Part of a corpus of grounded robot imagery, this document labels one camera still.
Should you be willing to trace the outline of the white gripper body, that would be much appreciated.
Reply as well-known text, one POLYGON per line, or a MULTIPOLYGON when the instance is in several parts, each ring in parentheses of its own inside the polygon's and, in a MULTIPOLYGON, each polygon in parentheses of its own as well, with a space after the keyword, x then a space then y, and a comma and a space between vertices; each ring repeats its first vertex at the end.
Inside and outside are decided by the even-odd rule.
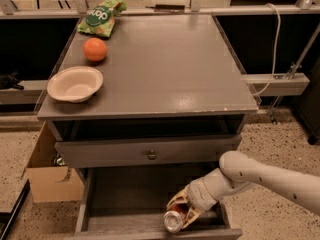
POLYGON ((206 212, 217 203, 217 200, 207 190, 203 177, 188 184, 187 199, 191 206, 199 212, 206 212))

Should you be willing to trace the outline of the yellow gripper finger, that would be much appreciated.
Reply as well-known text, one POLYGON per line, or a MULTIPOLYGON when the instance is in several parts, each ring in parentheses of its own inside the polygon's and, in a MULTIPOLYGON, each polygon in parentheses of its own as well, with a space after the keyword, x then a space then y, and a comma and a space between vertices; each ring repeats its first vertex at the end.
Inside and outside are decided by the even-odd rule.
POLYGON ((202 213, 202 210, 190 206, 187 210, 184 211, 184 220, 182 228, 187 228, 189 225, 195 222, 202 213))
POLYGON ((173 210, 177 212, 186 213, 189 209, 187 199, 187 188, 182 189, 167 203, 166 209, 168 211, 173 210))

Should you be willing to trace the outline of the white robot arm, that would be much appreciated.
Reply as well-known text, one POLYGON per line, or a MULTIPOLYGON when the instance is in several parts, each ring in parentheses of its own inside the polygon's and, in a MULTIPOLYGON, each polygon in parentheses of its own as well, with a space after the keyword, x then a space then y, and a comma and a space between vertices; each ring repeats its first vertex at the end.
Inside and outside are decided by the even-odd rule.
POLYGON ((307 210, 320 214, 320 178, 258 162, 239 151, 221 155, 219 167, 186 185, 167 204, 164 227, 177 233, 223 197, 261 185, 307 210))

